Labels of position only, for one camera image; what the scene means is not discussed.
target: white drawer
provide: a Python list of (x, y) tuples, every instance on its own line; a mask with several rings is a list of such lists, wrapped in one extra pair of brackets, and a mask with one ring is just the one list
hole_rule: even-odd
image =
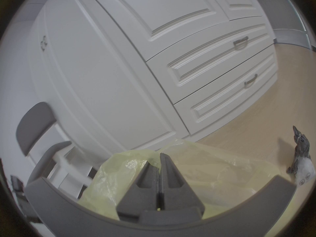
[[(194, 134), (242, 104), (276, 71), (275, 49), (271, 45), (174, 106), (190, 134)], [(245, 85), (255, 74), (256, 79)]]
[(262, 17), (236, 19), (177, 42), (147, 64), (175, 104), (271, 44)]

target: light wood floor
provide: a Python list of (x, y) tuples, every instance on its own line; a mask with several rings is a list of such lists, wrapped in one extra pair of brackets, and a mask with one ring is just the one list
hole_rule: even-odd
[[(316, 166), (316, 53), (295, 45), (276, 44), (277, 82), (250, 108), (198, 143), (255, 157), (286, 169), (292, 164), (295, 142), (292, 126), (306, 135)], [(284, 214), (268, 232), (276, 235), (297, 214), (315, 180), (298, 187)]]

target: white cabinet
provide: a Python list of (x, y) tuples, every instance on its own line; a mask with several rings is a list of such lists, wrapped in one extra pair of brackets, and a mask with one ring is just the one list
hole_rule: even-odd
[(274, 52), (268, 47), (175, 104), (190, 134), (220, 120), (269, 81), (277, 71)]
[(29, 62), (41, 100), (87, 153), (106, 159), (188, 135), (144, 61), (95, 0), (49, 0), (29, 36)]
[(262, 16), (259, 8), (251, 0), (216, 0), (229, 20), (237, 18)]
[(237, 19), (193, 34), (147, 64), (176, 103), (271, 44), (262, 17)]
[(228, 21), (215, 0), (97, 0), (147, 61), (181, 39)]

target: plastic bag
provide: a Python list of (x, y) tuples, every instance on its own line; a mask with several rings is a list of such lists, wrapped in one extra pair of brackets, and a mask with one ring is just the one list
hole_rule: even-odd
[(312, 161), (307, 157), (298, 157), (297, 173), (295, 175), (296, 185), (300, 186), (315, 177), (315, 168)]
[(251, 197), (279, 169), (266, 161), (243, 158), (218, 148), (176, 139), (157, 152), (131, 150), (115, 154), (99, 169), (79, 204), (112, 219), (116, 205), (146, 160), (161, 167), (160, 153), (171, 157), (185, 180), (205, 205), (203, 219), (220, 214)]

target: translucent yellow bag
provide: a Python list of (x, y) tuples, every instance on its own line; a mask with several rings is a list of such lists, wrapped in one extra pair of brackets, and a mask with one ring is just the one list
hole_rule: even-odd
[(161, 168), (160, 153), (171, 157), (205, 205), (203, 219), (245, 201), (280, 174), (276, 166), (266, 161), (243, 158), (218, 148), (176, 139), (157, 152), (144, 149), (113, 155), (98, 170), (78, 203), (118, 220), (116, 205), (147, 160)]

